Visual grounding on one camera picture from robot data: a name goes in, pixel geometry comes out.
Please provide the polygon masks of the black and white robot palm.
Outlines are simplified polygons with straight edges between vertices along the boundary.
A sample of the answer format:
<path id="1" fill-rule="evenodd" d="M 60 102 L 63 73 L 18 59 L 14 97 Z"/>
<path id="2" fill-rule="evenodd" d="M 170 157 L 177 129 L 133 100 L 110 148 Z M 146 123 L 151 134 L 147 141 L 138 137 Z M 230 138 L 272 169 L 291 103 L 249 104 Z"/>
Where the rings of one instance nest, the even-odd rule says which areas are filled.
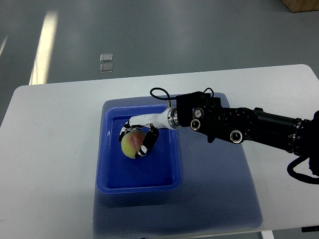
<path id="1" fill-rule="evenodd" d="M 135 154 L 135 158 L 141 158 L 147 155 L 154 147 L 158 137 L 159 130 L 162 128 L 173 129 L 171 121 L 172 109 L 166 109 L 162 113 L 158 114 L 146 114 L 133 116 L 129 119 L 130 127 L 122 127 L 119 135 L 119 142 L 129 131 L 140 130 L 143 127 L 150 128 L 143 139 L 142 145 L 138 152 Z"/>

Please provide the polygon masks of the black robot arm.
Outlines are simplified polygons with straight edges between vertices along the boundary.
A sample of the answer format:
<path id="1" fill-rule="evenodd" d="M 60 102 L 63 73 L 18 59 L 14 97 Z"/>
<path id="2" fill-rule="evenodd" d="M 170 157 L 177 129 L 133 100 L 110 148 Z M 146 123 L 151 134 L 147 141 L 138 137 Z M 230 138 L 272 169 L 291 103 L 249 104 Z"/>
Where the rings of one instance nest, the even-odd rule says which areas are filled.
<path id="1" fill-rule="evenodd" d="M 319 183 L 319 114 L 312 120 L 289 118 L 264 112 L 262 108 L 224 108 L 211 88 L 177 96 L 167 94 L 167 109 L 160 114 L 131 117 L 122 127 L 119 141 L 144 127 L 149 128 L 140 148 L 133 154 L 140 158 L 154 147 L 160 129 L 190 127 L 207 136 L 233 144 L 246 140 L 293 153 L 297 159 L 287 166 L 287 173 L 307 184 Z"/>

